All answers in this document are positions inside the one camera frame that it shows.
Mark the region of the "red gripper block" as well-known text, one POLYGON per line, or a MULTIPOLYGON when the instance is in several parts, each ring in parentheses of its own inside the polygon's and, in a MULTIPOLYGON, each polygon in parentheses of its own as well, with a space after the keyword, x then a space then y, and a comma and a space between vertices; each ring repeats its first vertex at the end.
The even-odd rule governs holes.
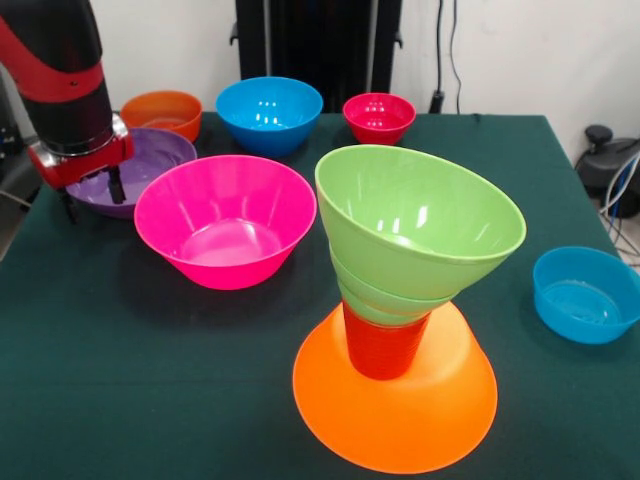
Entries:
POLYGON ((101 145, 82 154, 53 153, 40 140, 27 147, 29 159, 43 180, 52 188, 59 189, 58 196, 73 225, 78 223, 77 206, 65 188, 87 177, 108 171, 108 189, 113 203, 125 202, 118 166, 132 157, 133 138, 117 113, 112 115, 112 125, 107 132, 110 136, 101 145))

